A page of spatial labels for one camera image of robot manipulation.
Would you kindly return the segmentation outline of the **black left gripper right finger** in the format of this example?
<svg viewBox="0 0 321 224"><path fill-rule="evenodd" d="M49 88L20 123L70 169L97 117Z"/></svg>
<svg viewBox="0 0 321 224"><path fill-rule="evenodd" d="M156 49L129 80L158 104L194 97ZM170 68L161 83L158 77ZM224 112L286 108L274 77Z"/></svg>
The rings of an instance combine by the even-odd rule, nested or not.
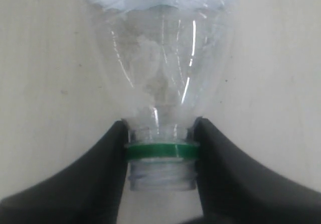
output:
<svg viewBox="0 0 321 224"><path fill-rule="evenodd" d="M260 164L198 118L201 223L320 223L320 193Z"/></svg>

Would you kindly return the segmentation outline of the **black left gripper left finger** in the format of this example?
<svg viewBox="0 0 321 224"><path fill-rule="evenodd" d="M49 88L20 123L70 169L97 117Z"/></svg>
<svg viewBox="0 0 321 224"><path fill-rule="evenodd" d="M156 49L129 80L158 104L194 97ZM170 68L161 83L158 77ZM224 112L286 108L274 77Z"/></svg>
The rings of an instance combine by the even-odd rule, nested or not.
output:
<svg viewBox="0 0 321 224"><path fill-rule="evenodd" d="M127 173L127 127L116 121L54 176L1 200L1 223L116 223Z"/></svg>

